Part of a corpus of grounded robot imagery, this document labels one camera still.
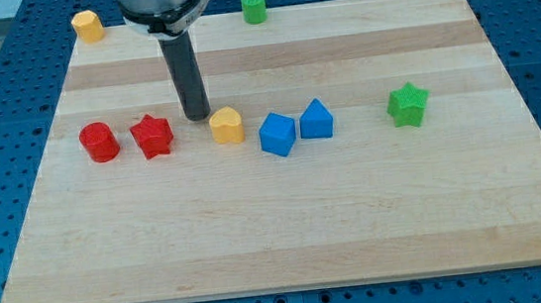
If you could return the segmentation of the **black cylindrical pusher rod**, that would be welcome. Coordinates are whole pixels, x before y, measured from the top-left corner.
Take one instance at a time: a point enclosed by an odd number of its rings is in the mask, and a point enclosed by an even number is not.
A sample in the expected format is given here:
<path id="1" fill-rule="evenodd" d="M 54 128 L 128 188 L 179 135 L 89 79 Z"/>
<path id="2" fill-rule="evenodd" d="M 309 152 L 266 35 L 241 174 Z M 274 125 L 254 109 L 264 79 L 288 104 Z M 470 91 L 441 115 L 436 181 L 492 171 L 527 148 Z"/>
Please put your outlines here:
<path id="1" fill-rule="evenodd" d="M 182 33 L 174 39 L 159 40 L 159 46 L 186 119 L 206 119 L 211 108 L 191 37 Z"/>

